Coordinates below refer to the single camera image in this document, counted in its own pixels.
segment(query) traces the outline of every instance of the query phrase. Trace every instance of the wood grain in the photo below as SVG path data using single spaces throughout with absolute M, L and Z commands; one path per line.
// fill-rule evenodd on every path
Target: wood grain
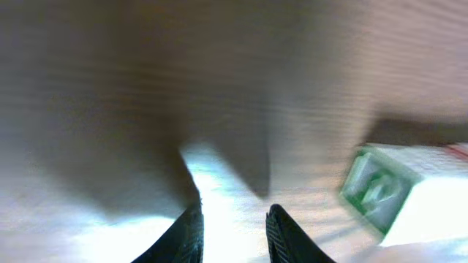
M 380 114 L 466 121 L 467 15 L 459 0 L 3 1 L 0 258 L 128 262 L 200 195 L 206 262 L 267 262 L 274 202 L 334 259 L 381 262 L 337 189 Z

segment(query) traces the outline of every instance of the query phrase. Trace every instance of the wooden floor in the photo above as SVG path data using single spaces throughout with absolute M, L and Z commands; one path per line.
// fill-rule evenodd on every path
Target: wooden floor
M 275 202 L 338 262 L 467 260 L 338 199 L 382 116 L 467 121 L 463 0 L 7 0 L 0 32 L 3 262 L 129 262 L 199 197 L 205 262 L 268 262 Z

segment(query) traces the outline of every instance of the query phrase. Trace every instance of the floor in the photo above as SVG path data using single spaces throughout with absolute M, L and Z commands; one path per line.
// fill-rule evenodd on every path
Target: floor
M 337 197 L 382 118 L 466 123 L 465 1 L 0 5 L 6 262 L 129 262 L 199 197 L 205 262 L 268 262 L 275 202 L 338 262 L 466 260 Z

